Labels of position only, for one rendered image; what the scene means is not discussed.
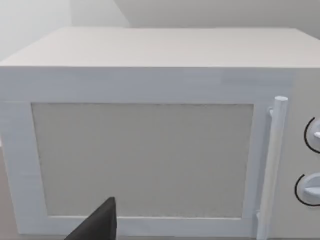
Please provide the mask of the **pale microwave door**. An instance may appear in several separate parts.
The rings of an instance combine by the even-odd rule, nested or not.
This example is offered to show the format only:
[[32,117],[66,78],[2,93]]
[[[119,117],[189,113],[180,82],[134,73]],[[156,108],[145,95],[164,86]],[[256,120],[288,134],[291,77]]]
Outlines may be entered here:
[[17,230],[67,235],[116,196],[124,237],[252,237],[268,108],[291,69],[0,66]]

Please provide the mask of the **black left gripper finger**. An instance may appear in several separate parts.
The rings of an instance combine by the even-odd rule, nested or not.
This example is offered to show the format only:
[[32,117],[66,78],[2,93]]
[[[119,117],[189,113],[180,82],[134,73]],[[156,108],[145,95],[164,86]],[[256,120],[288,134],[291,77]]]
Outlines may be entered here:
[[108,198],[64,240],[117,240],[116,198]]

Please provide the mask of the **pale microwave knob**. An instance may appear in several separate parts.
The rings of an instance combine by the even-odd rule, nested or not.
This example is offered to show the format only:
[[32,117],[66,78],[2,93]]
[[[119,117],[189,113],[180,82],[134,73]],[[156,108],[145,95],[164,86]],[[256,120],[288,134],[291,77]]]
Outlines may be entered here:
[[295,183],[294,195],[302,205],[320,208],[320,172],[302,174]]
[[313,153],[320,155],[320,117],[313,117],[303,132],[304,143]]

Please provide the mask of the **pale microwave oven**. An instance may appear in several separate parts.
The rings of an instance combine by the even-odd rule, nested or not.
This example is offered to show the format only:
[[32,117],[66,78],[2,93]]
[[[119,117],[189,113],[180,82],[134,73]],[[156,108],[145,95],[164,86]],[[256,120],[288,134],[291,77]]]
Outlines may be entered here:
[[[271,68],[294,71],[288,98],[269,239],[320,240],[320,207],[302,205],[294,187],[320,173],[304,130],[320,118],[320,40],[295,29],[63,28],[0,62],[0,67]],[[260,168],[252,237],[257,235],[272,117]]]

